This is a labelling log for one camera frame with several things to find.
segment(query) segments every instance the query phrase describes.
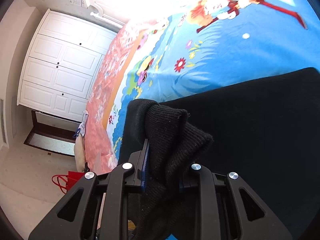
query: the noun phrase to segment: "white wardrobe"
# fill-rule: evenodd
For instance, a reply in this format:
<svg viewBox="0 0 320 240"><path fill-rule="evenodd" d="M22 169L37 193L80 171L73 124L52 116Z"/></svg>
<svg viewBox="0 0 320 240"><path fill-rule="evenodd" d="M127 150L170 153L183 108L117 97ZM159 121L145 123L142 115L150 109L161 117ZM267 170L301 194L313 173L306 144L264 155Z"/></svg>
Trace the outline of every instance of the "white wardrobe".
<svg viewBox="0 0 320 240"><path fill-rule="evenodd" d="M23 63L17 104L81 121L115 36L108 29L48 9Z"/></svg>

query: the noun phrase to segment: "floor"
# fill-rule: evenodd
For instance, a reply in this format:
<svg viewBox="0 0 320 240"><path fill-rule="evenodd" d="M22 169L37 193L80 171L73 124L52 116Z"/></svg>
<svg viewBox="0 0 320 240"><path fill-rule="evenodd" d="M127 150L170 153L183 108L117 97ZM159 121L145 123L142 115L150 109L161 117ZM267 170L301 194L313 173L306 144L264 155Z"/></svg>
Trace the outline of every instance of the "floor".
<svg viewBox="0 0 320 240"><path fill-rule="evenodd" d="M26 240L63 196L51 177L76 171L74 157L48 155L46 151L24 145L27 135L23 134L15 147L0 152L0 205Z"/></svg>

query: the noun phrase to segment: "floral blanket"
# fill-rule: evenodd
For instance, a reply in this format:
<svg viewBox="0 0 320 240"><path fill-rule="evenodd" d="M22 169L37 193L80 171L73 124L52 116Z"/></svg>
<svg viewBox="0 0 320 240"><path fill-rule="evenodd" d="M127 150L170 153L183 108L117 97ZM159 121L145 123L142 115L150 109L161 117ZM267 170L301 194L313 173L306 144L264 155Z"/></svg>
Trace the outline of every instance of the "floral blanket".
<svg viewBox="0 0 320 240"><path fill-rule="evenodd" d="M107 117L109 140L96 145L89 166L107 172L116 165L131 100L163 102L305 67L320 70L319 42L320 21L307 0L198 0L182 7L144 32L108 102L112 107L103 113L105 108L96 106L97 112L91 114ZM94 122L89 110L97 104L93 98L101 97L107 104L121 57L105 58L87 107L88 122ZM88 132L86 155L92 147L87 140L93 136ZM99 127L94 136L105 136L105 130Z"/></svg>

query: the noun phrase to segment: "cartoon bedsheet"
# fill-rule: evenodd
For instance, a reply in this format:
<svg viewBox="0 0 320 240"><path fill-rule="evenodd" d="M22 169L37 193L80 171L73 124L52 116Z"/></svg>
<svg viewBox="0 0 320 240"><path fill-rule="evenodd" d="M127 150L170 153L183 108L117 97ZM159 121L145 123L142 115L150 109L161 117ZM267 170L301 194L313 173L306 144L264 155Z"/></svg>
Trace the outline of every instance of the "cartoon bedsheet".
<svg viewBox="0 0 320 240"><path fill-rule="evenodd" d="M109 140L94 154L86 152L89 166L102 173L116 165L131 100L163 102L305 67L320 70L319 42L320 21L307 0L198 0L184 6L143 33L107 103L112 107L103 108ZM90 102L98 94L95 87Z"/></svg>

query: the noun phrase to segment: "red bag handle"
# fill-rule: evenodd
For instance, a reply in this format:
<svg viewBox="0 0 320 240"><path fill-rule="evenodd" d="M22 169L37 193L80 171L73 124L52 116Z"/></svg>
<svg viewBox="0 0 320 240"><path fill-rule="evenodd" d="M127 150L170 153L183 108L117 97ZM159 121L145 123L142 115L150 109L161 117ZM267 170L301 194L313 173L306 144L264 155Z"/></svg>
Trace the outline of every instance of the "red bag handle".
<svg viewBox="0 0 320 240"><path fill-rule="evenodd" d="M65 193L67 193L67 188L64 187L64 186L62 186L62 185L60 184L59 178L62 179L66 184L68 183L68 181L65 180L63 177L68 178L67 175L54 175L54 176L52 176L51 180L52 180L52 182L53 182L55 185L57 185L57 186L60 188L60 190L62 191L62 193L65 194Z"/></svg>

